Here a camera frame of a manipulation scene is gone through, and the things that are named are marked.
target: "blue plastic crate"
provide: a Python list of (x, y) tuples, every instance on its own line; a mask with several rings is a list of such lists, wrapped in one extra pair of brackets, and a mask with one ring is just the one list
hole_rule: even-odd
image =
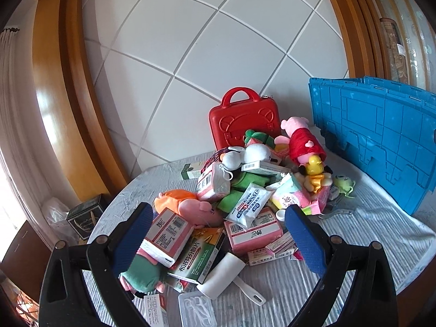
[(436, 97), (398, 82), (311, 78), (313, 119), (326, 146), (414, 213), (436, 185)]

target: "white curtain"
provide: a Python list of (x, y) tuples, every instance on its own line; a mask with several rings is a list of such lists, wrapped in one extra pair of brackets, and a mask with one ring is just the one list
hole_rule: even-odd
[(44, 203), (52, 198), (51, 190), (33, 158), (20, 121), (19, 90), (15, 89), (14, 81), (17, 33), (12, 29), (0, 33), (0, 171), (5, 172), (10, 188), (33, 229), (52, 248), (58, 238), (41, 212)]

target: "red suitcase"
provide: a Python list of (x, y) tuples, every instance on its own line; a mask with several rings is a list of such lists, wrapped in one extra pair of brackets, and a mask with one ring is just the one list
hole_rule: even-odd
[[(247, 93), (249, 99), (230, 103), (238, 91)], [(209, 112), (209, 123), (217, 150), (227, 146), (244, 146), (244, 135), (248, 129), (272, 137), (281, 135), (275, 101), (271, 97), (260, 97), (247, 87), (235, 87), (227, 91), (221, 104)]]

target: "black cardboard box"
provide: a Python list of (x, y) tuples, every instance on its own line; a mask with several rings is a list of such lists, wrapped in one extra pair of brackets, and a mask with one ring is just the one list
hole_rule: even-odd
[(97, 224), (107, 206), (108, 203), (105, 197), (103, 194), (100, 194), (71, 209), (68, 213), (67, 221), (82, 240), (86, 240), (91, 236), (95, 224)]

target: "red dress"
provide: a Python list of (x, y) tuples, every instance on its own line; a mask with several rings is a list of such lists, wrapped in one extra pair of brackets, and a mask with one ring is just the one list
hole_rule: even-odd
[[(306, 147), (306, 144), (311, 141), (313, 142), (312, 147)], [(326, 159), (326, 153), (318, 142), (315, 135), (313, 135), (309, 129), (299, 128), (292, 135), (289, 141), (289, 157), (298, 166), (298, 156), (306, 155), (308, 153), (317, 153), (321, 158), (321, 161)]]

